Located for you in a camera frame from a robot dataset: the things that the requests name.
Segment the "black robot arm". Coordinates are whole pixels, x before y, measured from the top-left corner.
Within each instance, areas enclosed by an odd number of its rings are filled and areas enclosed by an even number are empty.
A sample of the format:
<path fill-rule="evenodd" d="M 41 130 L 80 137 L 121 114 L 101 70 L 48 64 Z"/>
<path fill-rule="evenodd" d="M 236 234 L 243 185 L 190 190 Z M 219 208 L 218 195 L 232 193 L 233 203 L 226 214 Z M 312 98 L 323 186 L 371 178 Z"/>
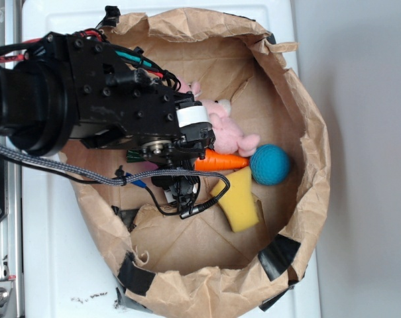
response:
<path fill-rule="evenodd" d="M 132 176 L 117 170 L 100 176 L 50 157 L 70 140 L 88 149 L 126 150 L 158 166 Z M 95 29 L 51 32 L 32 41 L 0 46 L 0 158 L 84 184 L 124 186 L 150 178 L 171 192 L 176 211 L 205 209 L 196 203 L 200 174 L 215 135 L 205 107 L 166 70 L 109 43 Z"/>

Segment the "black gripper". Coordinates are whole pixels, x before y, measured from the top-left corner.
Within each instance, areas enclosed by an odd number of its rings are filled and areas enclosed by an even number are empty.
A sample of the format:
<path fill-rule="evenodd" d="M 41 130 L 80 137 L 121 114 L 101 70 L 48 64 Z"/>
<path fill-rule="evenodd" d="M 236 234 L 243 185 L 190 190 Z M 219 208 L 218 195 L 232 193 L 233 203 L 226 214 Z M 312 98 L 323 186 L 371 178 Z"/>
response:
<path fill-rule="evenodd" d="M 139 154 L 160 169 L 193 170 L 215 140 L 207 110 L 193 91 L 161 95 L 141 121 Z"/>

